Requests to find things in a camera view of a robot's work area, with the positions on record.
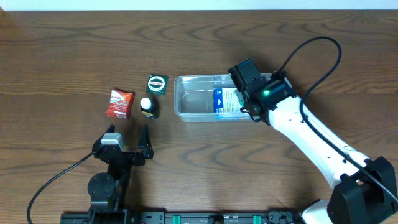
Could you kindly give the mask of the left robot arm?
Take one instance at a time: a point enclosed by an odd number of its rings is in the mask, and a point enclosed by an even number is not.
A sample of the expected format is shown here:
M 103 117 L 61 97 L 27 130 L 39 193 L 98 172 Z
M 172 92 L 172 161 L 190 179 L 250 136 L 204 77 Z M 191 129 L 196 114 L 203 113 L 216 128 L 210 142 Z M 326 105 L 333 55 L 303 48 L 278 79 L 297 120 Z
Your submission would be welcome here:
M 137 146 L 138 152 L 126 152 L 123 137 L 115 132 L 113 125 L 93 144 L 94 158 L 105 162 L 108 170 L 94 175 L 88 183 L 91 206 L 86 223 L 140 222 L 137 212 L 124 207 L 124 197 L 129 185 L 131 168 L 143 166 L 147 159 L 154 156 L 148 125 L 144 126 Z

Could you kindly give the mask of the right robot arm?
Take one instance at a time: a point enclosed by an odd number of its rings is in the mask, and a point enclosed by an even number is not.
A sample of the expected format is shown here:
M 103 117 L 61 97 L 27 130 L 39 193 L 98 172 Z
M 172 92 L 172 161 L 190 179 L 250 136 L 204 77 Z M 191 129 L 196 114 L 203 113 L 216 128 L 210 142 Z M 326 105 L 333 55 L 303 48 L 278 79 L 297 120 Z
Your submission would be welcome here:
M 242 111 L 289 138 L 318 168 L 331 198 L 301 211 L 301 223 L 381 223 L 397 213 L 396 175 L 384 157 L 370 159 L 315 117 L 285 72 L 265 76 L 247 59 L 228 70 Z

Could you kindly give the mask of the red Panadol box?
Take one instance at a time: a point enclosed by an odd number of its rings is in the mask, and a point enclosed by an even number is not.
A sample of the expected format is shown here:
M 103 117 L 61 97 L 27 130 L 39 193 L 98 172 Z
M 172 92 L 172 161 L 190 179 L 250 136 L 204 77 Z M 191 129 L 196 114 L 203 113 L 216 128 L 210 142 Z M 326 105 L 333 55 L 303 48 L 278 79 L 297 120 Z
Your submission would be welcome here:
M 112 90 L 105 115 L 109 118 L 129 119 L 135 94 L 121 90 Z

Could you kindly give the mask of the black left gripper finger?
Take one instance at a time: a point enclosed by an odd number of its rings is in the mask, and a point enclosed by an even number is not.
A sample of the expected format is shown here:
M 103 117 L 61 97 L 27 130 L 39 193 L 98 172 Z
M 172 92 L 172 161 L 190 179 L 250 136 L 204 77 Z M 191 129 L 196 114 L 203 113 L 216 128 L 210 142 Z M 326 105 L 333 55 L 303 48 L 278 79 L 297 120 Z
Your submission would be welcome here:
M 115 126 L 111 124 L 109 128 L 105 131 L 105 133 L 98 139 L 101 144 L 111 144 L 114 142 L 114 131 Z
M 146 124 L 144 125 L 144 129 L 142 130 L 137 146 L 140 149 L 140 153 L 144 156 L 145 159 L 153 158 L 154 150 L 150 142 L 149 127 Z

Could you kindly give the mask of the blue fever patch box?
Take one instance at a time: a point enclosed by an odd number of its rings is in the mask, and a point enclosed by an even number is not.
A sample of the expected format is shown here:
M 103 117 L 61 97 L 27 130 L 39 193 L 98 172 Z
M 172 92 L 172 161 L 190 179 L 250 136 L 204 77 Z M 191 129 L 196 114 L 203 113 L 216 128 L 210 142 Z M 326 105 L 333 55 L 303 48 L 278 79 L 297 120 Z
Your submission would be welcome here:
M 249 120 L 247 113 L 242 113 L 243 107 L 235 93 L 235 88 L 215 88 L 213 90 L 213 111 L 217 120 Z

